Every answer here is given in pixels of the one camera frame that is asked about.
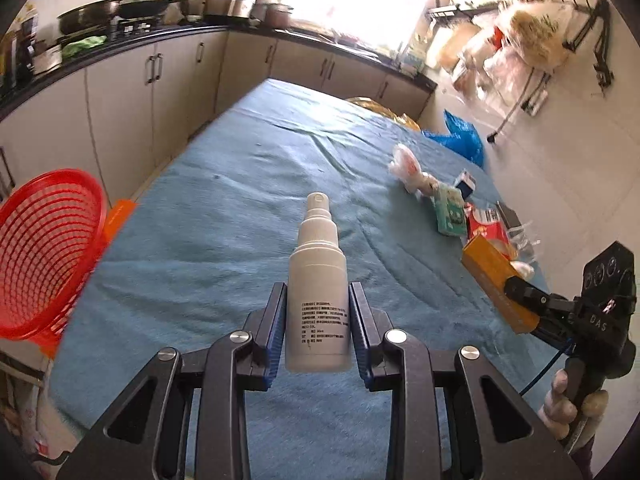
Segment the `right hand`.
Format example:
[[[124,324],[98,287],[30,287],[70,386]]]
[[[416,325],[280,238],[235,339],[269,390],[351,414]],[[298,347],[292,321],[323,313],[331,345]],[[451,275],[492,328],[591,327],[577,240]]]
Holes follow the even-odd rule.
[[[544,398],[544,404],[538,411],[538,416],[544,426],[553,434],[556,440],[563,440],[570,434],[570,424],[574,422],[578,413],[584,414],[587,422],[582,434],[575,444],[575,450],[585,446],[596,434],[600,422],[608,407],[610,396],[606,390],[590,393],[582,402],[581,408],[567,399],[565,391],[568,385],[566,370],[558,370],[553,378],[551,389]]]

